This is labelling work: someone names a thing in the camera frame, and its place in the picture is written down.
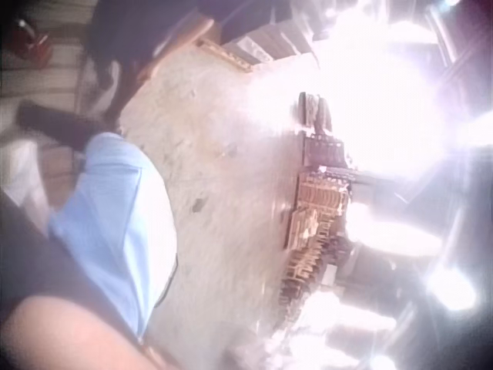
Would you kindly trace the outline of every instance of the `light blue shirt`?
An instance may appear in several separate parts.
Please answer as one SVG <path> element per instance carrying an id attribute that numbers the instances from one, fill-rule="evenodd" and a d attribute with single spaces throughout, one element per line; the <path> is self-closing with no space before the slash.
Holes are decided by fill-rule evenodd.
<path id="1" fill-rule="evenodd" d="M 116 134 L 92 138 L 50 230 L 141 338 L 176 261 L 171 206 L 150 159 Z"/>

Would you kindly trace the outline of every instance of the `person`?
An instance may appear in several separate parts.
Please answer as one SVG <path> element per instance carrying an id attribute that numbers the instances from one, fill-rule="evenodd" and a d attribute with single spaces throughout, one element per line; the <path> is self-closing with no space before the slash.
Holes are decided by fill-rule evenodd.
<path id="1" fill-rule="evenodd" d="M 82 151 L 86 162 L 45 234 L 3 184 L 2 357 L 22 369 L 173 368 L 142 347 L 176 269 L 163 178 L 95 120 L 22 103 L 17 124 Z"/>
<path id="2" fill-rule="evenodd" d="M 99 87 L 119 81 L 103 119 L 112 130 L 121 112 L 151 79 L 162 61 L 195 42 L 214 22 L 227 22 L 252 0 L 99 0 L 86 36 L 86 52 L 94 62 Z"/>

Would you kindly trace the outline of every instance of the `red object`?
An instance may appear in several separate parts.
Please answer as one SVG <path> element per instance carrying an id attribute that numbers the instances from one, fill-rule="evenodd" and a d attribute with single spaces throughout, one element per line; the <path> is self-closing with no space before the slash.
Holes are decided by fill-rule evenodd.
<path id="1" fill-rule="evenodd" d="M 33 24 L 23 18 L 14 21 L 5 44 L 8 50 L 38 68 L 45 67 L 53 54 L 48 35 L 39 33 Z"/>

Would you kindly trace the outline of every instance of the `concrete floor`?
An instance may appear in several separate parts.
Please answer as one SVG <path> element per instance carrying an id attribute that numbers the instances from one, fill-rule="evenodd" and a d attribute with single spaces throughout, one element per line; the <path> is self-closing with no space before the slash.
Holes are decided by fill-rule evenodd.
<path id="1" fill-rule="evenodd" d="M 169 191 L 180 266 L 148 336 L 184 368 L 221 368 L 237 331 L 277 320 L 303 143 L 297 97 L 317 82 L 311 55 L 245 74 L 192 47 L 122 115 Z"/>

